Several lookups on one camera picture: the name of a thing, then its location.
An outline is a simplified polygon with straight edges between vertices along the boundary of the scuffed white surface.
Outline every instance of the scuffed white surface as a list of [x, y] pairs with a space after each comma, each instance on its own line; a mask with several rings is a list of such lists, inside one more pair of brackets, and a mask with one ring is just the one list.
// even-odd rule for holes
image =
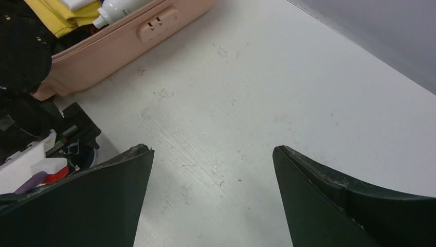
[[436, 96], [285, 0], [219, 0], [72, 101], [109, 146], [156, 150], [135, 246], [291, 246], [283, 144], [436, 196]]

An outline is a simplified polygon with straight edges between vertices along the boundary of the bottle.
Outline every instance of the bottle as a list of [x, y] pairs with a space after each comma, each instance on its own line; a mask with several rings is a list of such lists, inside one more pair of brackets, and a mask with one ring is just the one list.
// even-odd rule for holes
[[93, 21], [94, 26], [102, 28], [107, 24], [126, 17], [152, 0], [105, 0], [101, 8], [98, 8], [100, 16]]

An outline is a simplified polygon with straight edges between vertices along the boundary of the suitcase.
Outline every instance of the suitcase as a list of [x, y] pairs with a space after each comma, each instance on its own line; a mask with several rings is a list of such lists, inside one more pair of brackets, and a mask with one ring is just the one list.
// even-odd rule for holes
[[52, 56], [33, 96], [45, 100], [87, 89], [213, 7], [216, 0], [154, 0], [77, 45]]

